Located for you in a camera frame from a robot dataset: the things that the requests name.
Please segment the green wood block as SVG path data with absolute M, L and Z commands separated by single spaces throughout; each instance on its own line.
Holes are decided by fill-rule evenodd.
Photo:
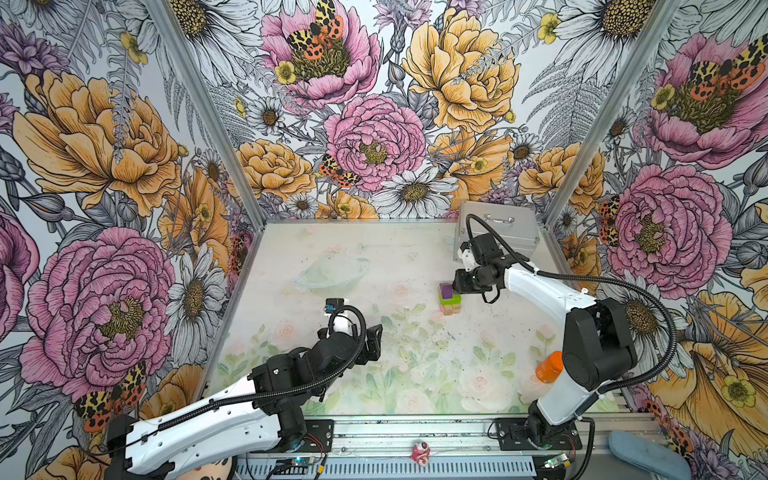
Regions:
M 453 293 L 451 296 L 441 295 L 439 298 L 439 302 L 441 306 L 460 305 L 461 301 L 462 301 L 462 296 L 456 293 Z

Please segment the purple wood block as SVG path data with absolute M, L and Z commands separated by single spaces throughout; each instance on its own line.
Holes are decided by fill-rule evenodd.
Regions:
M 453 286 L 451 283 L 440 283 L 439 284 L 439 297 L 441 295 L 443 296 L 451 296 L 454 293 Z

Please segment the natural wood block with hole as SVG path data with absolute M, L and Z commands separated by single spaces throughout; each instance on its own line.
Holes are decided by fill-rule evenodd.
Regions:
M 446 305 L 441 304 L 440 310 L 444 316 L 456 315 L 461 312 L 461 305 L 460 304 L 446 304 Z

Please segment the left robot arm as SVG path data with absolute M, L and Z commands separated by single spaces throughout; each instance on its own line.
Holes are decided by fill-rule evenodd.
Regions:
M 308 429 L 302 410 L 346 370 L 381 356 L 383 328 L 323 333 L 255 367 L 223 390 L 149 420 L 122 416 L 108 428 L 108 479 L 177 479 L 249 452 L 294 452 Z

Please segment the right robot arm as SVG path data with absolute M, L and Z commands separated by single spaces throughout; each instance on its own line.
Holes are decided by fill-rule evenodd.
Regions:
M 540 269 L 479 266 L 455 271 L 460 294 L 508 290 L 526 297 L 563 327 L 564 370 L 550 390 L 529 407 L 527 440 L 544 448 L 569 431 L 574 421 L 607 391 L 608 384 L 637 365 L 627 305 L 577 291 Z

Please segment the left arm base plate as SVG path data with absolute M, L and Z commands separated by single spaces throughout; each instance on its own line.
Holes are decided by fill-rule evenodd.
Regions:
M 329 419 L 310 419 L 305 421 L 306 433 L 301 438 L 289 440 L 280 447 L 285 453 L 319 453 L 332 450 L 335 421 Z

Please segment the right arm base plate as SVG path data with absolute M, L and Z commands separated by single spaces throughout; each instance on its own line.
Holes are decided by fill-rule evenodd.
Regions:
M 568 450 L 582 448 L 573 421 L 551 426 L 538 417 L 505 417 L 493 421 L 489 430 L 502 451 Z

